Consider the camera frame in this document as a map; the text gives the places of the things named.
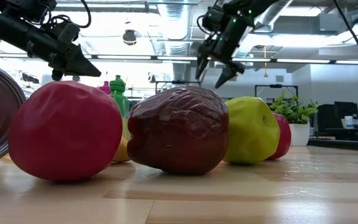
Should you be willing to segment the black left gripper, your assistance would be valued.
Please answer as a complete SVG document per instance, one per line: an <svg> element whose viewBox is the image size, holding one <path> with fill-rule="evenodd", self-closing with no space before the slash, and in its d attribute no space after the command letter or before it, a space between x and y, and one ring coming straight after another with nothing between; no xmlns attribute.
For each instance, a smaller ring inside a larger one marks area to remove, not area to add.
<svg viewBox="0 0 358 224"><path fill-rule="evenodd" d="M25 50L29 57L46 61L52 70L52 80L63 75L100 77L101 72L82 53L81 45L73 41L80 28L73 23L58 23L51 29L32 27L25 36Z"/></svg>

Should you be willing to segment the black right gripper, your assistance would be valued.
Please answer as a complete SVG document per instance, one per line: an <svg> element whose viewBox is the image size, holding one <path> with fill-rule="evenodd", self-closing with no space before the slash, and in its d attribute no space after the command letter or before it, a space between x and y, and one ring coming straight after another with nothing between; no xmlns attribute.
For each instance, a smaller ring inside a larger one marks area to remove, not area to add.
<svg viewBox="0 0 358 224"><path fill-rule="evenodd" d="M197 54L197 66L195 78L198 80L206 68L210 56L221 62L232 60L234 51L239 47L239 42L248 27L254 27L254 18L243 15L224 15L219 21L218 36L210 43L200 45ZM243 74L245 66L241 63L230 62L222 70L214 88L218 89L230 79Z"/></svg>

